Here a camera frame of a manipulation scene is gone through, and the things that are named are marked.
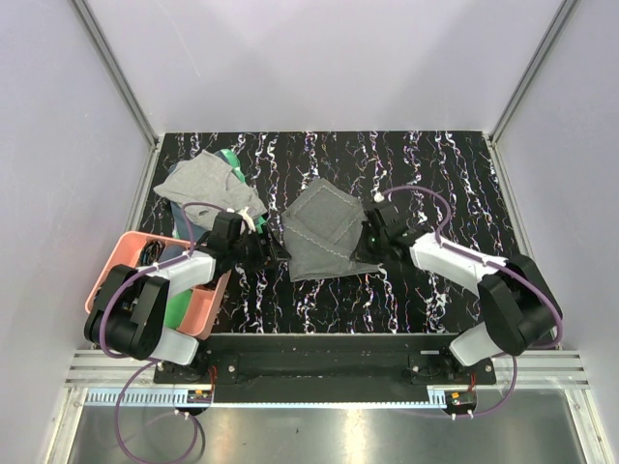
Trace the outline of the dark grey napkin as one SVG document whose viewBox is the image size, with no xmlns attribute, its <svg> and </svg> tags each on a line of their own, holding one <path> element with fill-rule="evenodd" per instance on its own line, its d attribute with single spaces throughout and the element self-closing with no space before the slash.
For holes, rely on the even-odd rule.
<svg viewBox="0 0 619 464">
<path fill-rule="evenodd" d="M 351 259 L 365 213 L 360 199 L 317 178 L 280 215 L 290 280 L 375 274 L 376 265 Z"/>
</svg>

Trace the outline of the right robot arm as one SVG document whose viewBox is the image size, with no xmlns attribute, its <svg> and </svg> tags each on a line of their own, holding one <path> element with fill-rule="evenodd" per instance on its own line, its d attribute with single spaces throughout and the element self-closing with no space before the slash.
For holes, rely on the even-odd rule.
<svg viewBox="0 0 619 464">
<path fill-rule="evenodd" d="M 442 276 L 478 298 L 483 322 L 459 334 L 439 359 L 442 377 L 460 383 L 474 364 L 542 347 L 552 331 L 560 342 L 562 311 L 536 263 L 528 256 L 490 256 L 456 244 L 431 229 L 413 229 L 391 202 L 365 209 L 359 242 L 351 258 L 369 264 L 399 262 Z"/>
</svg>

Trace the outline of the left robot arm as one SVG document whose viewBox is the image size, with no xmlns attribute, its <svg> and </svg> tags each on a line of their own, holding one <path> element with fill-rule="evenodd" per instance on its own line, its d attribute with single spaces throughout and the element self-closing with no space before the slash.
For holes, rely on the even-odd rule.
<svg viewBox="0 0 619 464">
<path fill-rule="evenodd" d="M 240 214 L 220 212 L 213 228 L 179 256 L 147 267 L 112 266 L 94 289 L 97 298 L 84 336 L 111 358 L 175 363 L 184 380 L 199 382 L 208 373 L 209 360 L 197 352 L 196 337 L 164 324 L 168 301 L 219 280 L 235 266 L 262 270 L 290 259 L 268 227 L 253 230 Z"/>
</svg>

